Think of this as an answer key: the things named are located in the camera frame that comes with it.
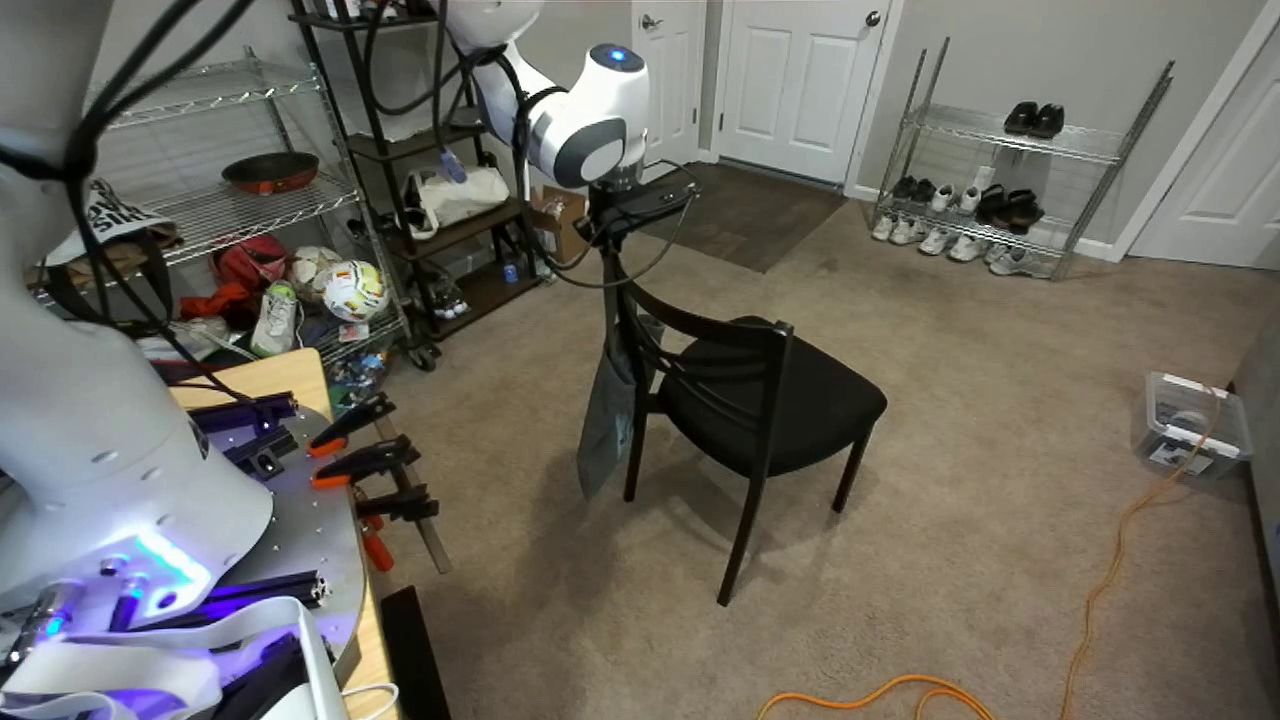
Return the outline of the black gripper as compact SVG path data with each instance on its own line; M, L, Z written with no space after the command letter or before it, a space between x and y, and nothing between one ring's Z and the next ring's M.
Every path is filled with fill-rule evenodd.
M693 182L638 184L632 178L607 178L587 189L586 241L594 250L618 250L630 234L669 219L685 213L693 200Z

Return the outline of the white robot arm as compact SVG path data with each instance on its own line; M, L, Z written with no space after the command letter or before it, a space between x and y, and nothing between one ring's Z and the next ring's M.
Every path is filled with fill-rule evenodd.
M134 602L186 614L251 552L272 497L199 440L189 414L112 327L67 323L30 296L30 268L88 234L83 189L103 127L181 70L155 47L199 0L171 0L145 40L95 72L112 0L0 0L0 468L20 486L6 520L6 602L88 583L108 560ZM236 720L350 720L297 602L257 602L191 634L39 634L6 678L6 720L186 720L230 703L213 647L291 642L303 681Z

